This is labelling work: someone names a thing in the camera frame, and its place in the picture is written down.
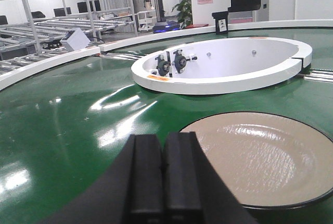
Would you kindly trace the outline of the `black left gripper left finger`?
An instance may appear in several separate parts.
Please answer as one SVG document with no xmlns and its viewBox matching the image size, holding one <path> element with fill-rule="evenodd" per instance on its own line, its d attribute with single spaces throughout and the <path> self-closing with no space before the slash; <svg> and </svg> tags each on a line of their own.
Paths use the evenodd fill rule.
<svg viewBox="0 0 333 224">
<path fill-rule="evenodd" d="M 42 223 L 163 223 L 161 146 L 131 135 L 111 166 L 82 194 Z"/>
</svg>

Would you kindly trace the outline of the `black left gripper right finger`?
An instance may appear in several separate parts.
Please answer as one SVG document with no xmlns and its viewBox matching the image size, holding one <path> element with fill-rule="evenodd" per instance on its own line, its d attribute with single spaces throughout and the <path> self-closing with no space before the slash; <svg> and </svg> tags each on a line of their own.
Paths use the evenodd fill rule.
<svg viewBox="0 0 333 224">
<path fill-rule="evenodd" d="M 168 223 L 256 223 L 217 174 L 194 132 L 173 132 L 164 146 Z"/>
</svg>

